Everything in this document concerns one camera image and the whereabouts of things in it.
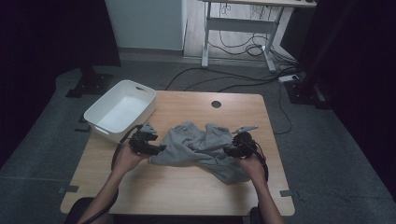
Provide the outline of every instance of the white wall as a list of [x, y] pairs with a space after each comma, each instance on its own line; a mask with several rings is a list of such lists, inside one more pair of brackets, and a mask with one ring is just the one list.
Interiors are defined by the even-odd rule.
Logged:
[[119, 48], [182, 50], [186, 0], [106, 0]]

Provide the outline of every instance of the gray carpet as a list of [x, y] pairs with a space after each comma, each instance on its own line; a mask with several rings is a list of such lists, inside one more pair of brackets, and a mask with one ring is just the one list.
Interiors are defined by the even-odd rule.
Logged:
[[[115, 75], [111, 85], [131, 79], [154, 90], [164, 90], [180, 71], [199, 67], [191, 63], [122, 61], [122, 68], [107, 68]], [[211, 69], [250, 77], [270, 76], [259, 66], [210, 65]], [[90, 133], [88, 124], [78, 122], [99, 96], [80, 99], [64, 97], [79, 79], [70, 71], [57, 79], [57, 90], [35, 126], [26, 135], [0, 172], [1, 223], [63, 223], [60, 212], [68, 186]], [[193, 83], [222, 77], [203, 70], [191, 70], [175, 80], [171, 91]], [[218, 91], [237, 83], [219, 79], [190, 91]], [[274, 132], [290, 124], [279, 107], [277, 82], [253, 87], [235, 87], [225, 92], [258, 93], [264, 97]], [[312, 105], [292, 105], [286, 90], [280, 89], [280, 105], [290, 117], [289, 133], [276, 135], [296, 212], [288, 223], [395, 223], [396, 203], [366, 160], [358, 145], [331, 110]]]

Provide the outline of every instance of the black curtain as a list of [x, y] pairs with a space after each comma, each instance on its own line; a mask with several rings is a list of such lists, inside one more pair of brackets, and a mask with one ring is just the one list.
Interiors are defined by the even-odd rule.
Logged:
[[120, 66], [105, 1], [0, 2], [0, 163], [7, 160], [55, 91], [60, 74]]
[[396, 199], [396, 26], [391, 1], [321, 0], [299, 58]]

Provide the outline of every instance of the gray cloth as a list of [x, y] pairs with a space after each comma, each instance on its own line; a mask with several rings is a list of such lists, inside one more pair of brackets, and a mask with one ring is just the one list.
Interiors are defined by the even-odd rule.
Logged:
[[169, 130], [162, 141], [166, 149], [149, 158], [158, 165], [177, 165], [192, 161], [203, 165], [225, 184], [248, 181], [234, 158], [228, 157], [223, 148], [232, 144], [233, 137], [227, 128], [206, 124], [206, 133], [191, 122], [184, 122]]

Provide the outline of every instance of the human arm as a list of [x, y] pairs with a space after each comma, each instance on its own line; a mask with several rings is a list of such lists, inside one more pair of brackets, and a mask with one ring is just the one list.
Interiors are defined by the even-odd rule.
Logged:
[[[79, 219], [78, 223], [83, 223], [104, 209], [114, 198], [125, 174], [133, 170], [139, 162], [148, 157], [148, 155], [134, 153], [128, 143], [123, 143], [114, 163], [113, 170], [108, 176], [106, 183], [93, 199], [92, 203]], [[97, 218], [92, 223], [105, 223], [107, 215], [108, 212]]]
[[264, 223], [285, 223], [270, 194], [268, 184], [265, 181], [265, 172], [259, 158], [253, 154], [246, 159], [236, 158], [236, 161], [238, 161], [253, 183], [259, 198], [259, 206]]

